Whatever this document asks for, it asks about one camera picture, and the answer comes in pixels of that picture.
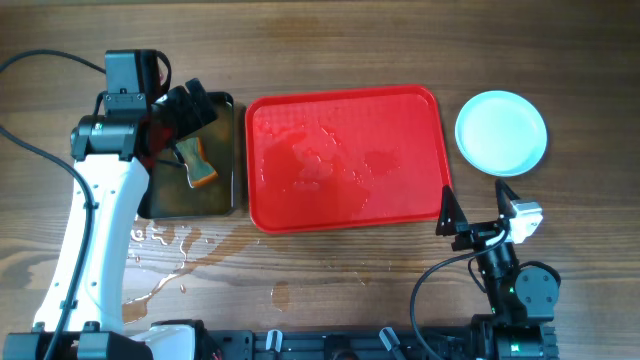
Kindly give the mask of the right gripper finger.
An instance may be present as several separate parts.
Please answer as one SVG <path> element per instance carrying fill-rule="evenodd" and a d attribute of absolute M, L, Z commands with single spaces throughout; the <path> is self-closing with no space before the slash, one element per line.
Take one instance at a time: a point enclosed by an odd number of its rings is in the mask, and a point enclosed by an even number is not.
<path fill-rule="evenodd" d="M 441 210 L 437 221 L 436 234 L 453 236 L 470 230 L 469 223 L 449 185 L 442 188 Z"/>
<path fill-rule="evenodd" d="M 503 179 L 495 181 L 495 191 L 498 213 L 501 218 L 510 218 L 511 210 L 509 206 L 512 201 L 519 200 L 520 197 L 506 184 Z"/>

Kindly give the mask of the orange green sponge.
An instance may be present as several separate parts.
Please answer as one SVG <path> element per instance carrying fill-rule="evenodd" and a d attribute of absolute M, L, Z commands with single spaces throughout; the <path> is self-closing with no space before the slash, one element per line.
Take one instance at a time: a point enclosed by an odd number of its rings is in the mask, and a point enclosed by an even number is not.
<path fill-rule="evenodd" d="M 218 178 L 218 172 L 207 160 L 199 137 L 177 143 L 176 149 L 186 167 L 188 183 L 192 188 L 202 187 Z"/>

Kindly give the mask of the white plate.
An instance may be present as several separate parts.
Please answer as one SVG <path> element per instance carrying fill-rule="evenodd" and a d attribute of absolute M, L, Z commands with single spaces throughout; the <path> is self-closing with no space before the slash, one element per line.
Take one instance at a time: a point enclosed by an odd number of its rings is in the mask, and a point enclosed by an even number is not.
<path fill-rule="evenodd" d="M 548 145 L 546 124 L 536 107 L 503 90 L 482 92 L 469 99 L 458 113 L 454 137 L 472 166 L 496 177 L 532 170 Z"/>

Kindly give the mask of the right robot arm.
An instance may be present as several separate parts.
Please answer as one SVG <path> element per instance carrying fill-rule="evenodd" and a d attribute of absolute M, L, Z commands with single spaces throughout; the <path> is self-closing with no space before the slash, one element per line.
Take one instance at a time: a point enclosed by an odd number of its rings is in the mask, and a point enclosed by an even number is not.
<path fill-rule="evenodd" d="M 502 180 L 495 189 L 498 218 L 478 223 L 467 221 L 450 186 L 442 189 L 436 233 L 452 236 L 454 251 L 475 253 L 481 275 L 476 283 L 491 312 L 473 316 L 460 331 L 447 331 L 447 343 L 437 351 L 448 359 L 557 359 L 557 337 L 549 323 L 561 277 L 542 262 L 520 262 L 515 252 L 542 222 L 542 207 L 521 199 Z"/>

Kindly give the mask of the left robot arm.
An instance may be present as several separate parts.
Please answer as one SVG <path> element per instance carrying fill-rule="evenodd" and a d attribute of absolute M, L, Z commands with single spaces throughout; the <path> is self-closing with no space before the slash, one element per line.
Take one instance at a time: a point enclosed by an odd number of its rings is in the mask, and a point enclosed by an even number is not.
<path fill-rule="evenodd" d="M 137 336 L 122 335 L 118 303 L 124 274 L 121 237 L 147 191 L 149 171 L 125 145 L 166 148 L 216 118 L 198 79 L 147 109 L 87 115 L 72 133 L 82 148 L 63 167 L 76 195 L 49 292 L 28 333 L 7 336 L 6 359 L 218 359 L 221 348 L 200 320 L 175 320 Z"/>

